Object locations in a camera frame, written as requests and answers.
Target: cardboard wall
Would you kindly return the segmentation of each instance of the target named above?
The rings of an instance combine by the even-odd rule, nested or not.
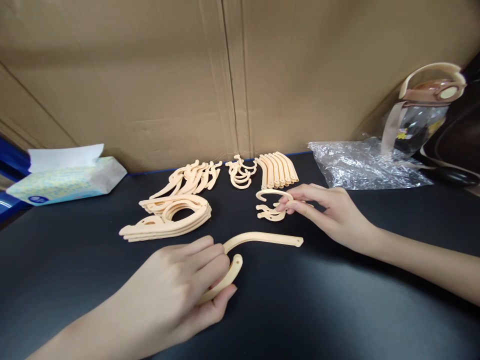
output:
[[[226,22],[230,61],[241,69],[232,77],[237,118],[246,117],[253,154],[351,139],[409,73],[440,61],[463,66],[480,50],[477,1],[234,0],[224,6],[232,20]]]
[[[480,48],[470,0],[0,0],[0,133],[131,172],[305,151]]]
[[[39,105],[18,115],[29,145],[105,143],[131,172],[238,151],[220,0],[0,4],[0,62]]]

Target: black table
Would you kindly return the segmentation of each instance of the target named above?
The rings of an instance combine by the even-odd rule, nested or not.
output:
[[[303,183],[324,183],[311,154],[291,157]],[[212,218],[170,239],[128,243],[140,200],[171,172],[127,176],[109,194],[41,206],[0,233],[0,359],[23,359],[112,295],[155,250],[204,235],[302,236],[302,247],[249,242],[223,321],[155,359],[479,359],[480,309],[406,271],[335,243],[299,214],[257,218],[255,192],[225,167],[205,197]],[[374,224],[480,256],[480,199],[441,185],[351,191]]]

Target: blue shelf frame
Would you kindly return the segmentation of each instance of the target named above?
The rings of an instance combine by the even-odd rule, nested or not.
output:
[[[29,167],[28,155],[0,137],[0,175],[16,183],[30,174]],[[15,213],[31,207],[30,204],[8,195],[5,191],[0,191],[0,223]]]

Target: plastic bag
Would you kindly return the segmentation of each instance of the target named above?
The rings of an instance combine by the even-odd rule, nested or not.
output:
[[[369,137],[364,141],[310,142],[316,163],[330,188],[347,190],[406,189],[433,184],[416,168],[414,159],[405,160],[405,154],[394,149],[387,156],[381,154],[381,141]]]

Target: white tissue paper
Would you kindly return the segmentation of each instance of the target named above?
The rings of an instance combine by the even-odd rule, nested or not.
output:
[[[29,150],[31,174],[6,192],[34,206],[108,194],[127,171],[114,157],[99,157],[103,149]]]

